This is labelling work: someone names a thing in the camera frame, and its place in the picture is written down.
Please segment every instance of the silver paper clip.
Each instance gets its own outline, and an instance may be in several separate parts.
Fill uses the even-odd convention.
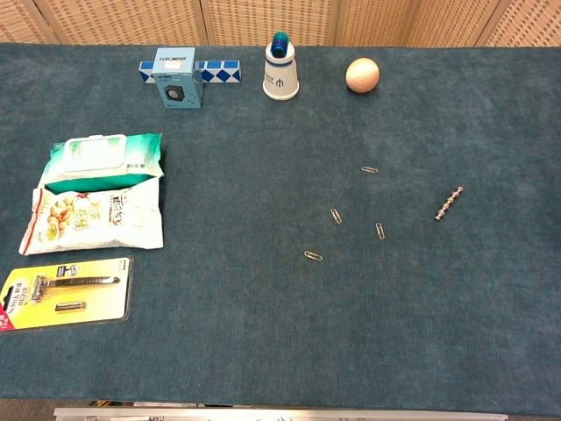
[[[384,234],[384,227],[380,222],[376,223],[376,231],[378,232],[378,237],[380,237],[380,239],[384,239],[386,237],[386,234]]]
[[[338,224],[341,224],[343,222],[343,219],[341,219],[341,216],[339,215],[339,212],[337,212],[337,209],[332,209],[331,215],[333,215],[335,222],[337,222]]]
[[[372,167],[361,167],[360,169],[370,174],[376,174],[378,172],[376,168],[372,168]]]
[[[323,260],[322,256],[320,256],[319,254],[315,254],[313,252],[309,252],[308,250],[306,250],[304,252],[304,256],[306,256],[309,259],[313,259],[313,260]]]

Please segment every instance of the wooden ball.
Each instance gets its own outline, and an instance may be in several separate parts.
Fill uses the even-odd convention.
[[[359,94],[372,90],[380,79],[380,70],[374,60],[356,59],[347,68],[347,86]]]

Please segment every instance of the teal felt tablecloth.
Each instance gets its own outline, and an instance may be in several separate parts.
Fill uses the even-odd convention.
[[[0,277],[135,258],[125,322],[0,335],[0,396],[561,415],[561,49],[301,47],[275,102],[262,48],[197,48],[243,77],[199,111],[142,83],[155,51],[0,46]],[[163,249],[18,255],[52,143],[142,132]]]

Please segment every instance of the yellow razor package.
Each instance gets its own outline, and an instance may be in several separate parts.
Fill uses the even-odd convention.
[[[0,292],[0,332],[123,320],[131,277],[126,257],[14,269]]]

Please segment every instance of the beige wall panel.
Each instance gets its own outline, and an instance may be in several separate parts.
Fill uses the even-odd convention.
[[[341,0],[335,45],[399,46],[414,0]]]
[[[207,43],[198,0],[35,0],[69,44]]]
[[[512,0],[486,46],[561,46],[561,0]]]
[[[474,46],[498,0],[417,0],[408,46]]]
[[[56,42],[31,0],[0,0],[0,42]]]
[[[333,44],[336,0],[202,0],[210,44],[265,46],[284,31],[295,46]]]

